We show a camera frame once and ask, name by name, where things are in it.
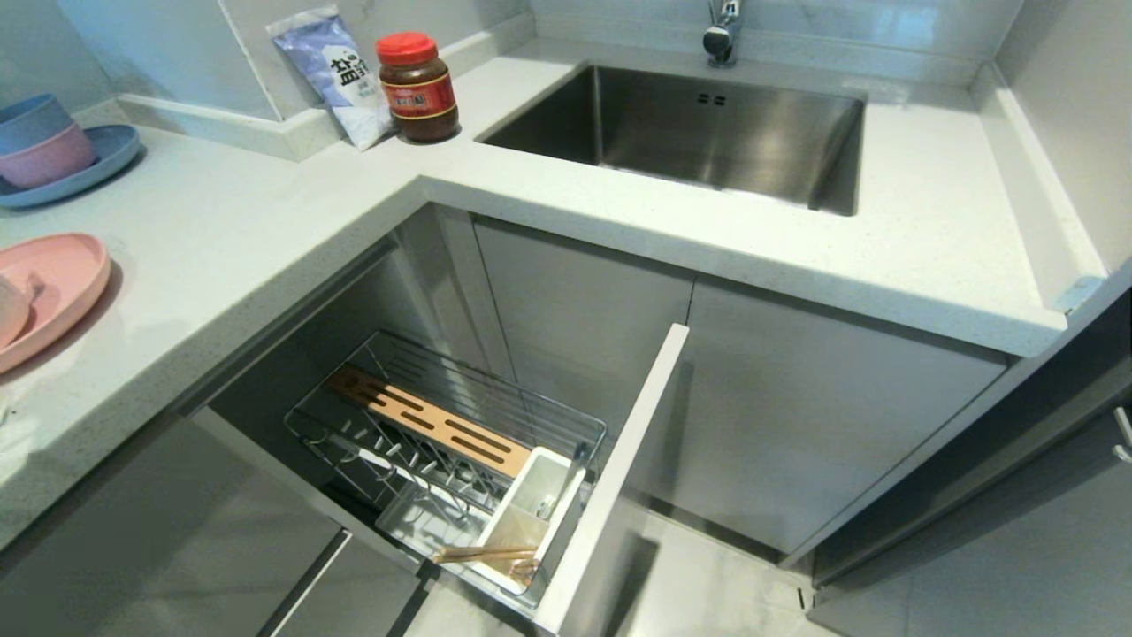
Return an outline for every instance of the faucet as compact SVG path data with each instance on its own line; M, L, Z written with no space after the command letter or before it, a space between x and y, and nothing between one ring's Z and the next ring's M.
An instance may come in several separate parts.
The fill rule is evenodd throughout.
M707 63L715 68L734 67L738 60L739 33L743 27L740 0L721 0L719 15L715 0L707 0L711 26L704 32L704 50L711 53Z

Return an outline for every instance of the cabinet handle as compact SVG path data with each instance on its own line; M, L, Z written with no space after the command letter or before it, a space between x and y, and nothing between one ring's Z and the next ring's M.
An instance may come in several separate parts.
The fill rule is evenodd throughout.
M1122 462L1132 465L1132 454L1129 449L1132 448L1132 423L1129 423L1129 415L1124 412L1123 407L1117 407L1113 411L1113 416L1116 418L1116 424L1121 428L1121 433L1124 434L1124 442L1127 445L1117 445L1113 447L1113 455L1120 458Z
M353 534L349 531L342 528L334 535L331 543L323 549L323 552L315 558L315 563L310 565L307 573L302 574L299 582L291 588L291 592L283 597L283 602L280 604L272 617L267 619L267 623L264 625L263 629L259 630L257 637L275 637L283 629L283 625L291 619L294 611L299 610L299 604L302 603L310 591L318 584L318 579L323 577L323 574L331 568L334 559L338 557L338 553L346 548L346 543Z

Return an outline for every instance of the sauce jar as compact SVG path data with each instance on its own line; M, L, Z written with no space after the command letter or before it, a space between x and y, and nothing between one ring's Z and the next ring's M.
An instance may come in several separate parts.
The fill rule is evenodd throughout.
M460 111L448 66L423 33L395 33L377 41L378 77L401 131L412 141L441 141L460 131Z

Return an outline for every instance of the stainless steel sink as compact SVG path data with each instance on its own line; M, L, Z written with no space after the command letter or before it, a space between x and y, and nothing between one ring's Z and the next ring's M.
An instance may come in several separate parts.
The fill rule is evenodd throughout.
M852 214L858 100L589 67L480 140Z

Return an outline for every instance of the blue plate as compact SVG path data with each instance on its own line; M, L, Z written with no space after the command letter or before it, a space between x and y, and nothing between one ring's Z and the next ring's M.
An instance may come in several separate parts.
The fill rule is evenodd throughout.
M86 135L94 144L94 154L98 156L91 167L38 188L17 188L0 179L0 206L45 204L82 192L113 177L142 149L138 131L132 126L97 126L87 128Z

